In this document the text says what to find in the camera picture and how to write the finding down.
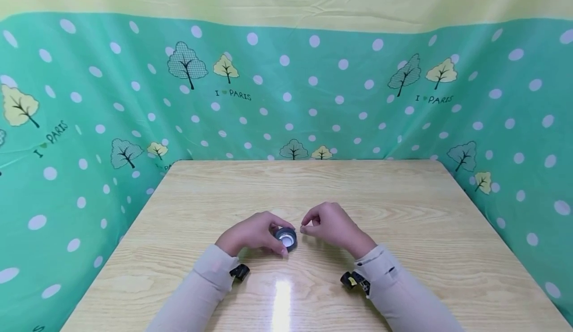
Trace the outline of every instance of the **wood grain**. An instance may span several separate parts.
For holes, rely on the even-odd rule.
[[[65,324],[64,332],[140,332],[229,226],[269,210],[299,226],[338,201],[434,291],[467,331],[570,331],[554,305],[438,162],[178,162]],[[251,273],[209,331],[387,331],[339,282],[344,251],[299,235],[287,259],[242,254]]]

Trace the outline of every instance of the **beige sleeve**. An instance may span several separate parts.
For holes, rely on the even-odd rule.
[[[229,272],[238,265],[236,257],[209,246],[146,332],[203,332],[216,306],[231,291]]]
[[[370,282],[370,296],[392,332],[463,332],[456,318],[428,288],[378,245],[355,261],[355,270]]]

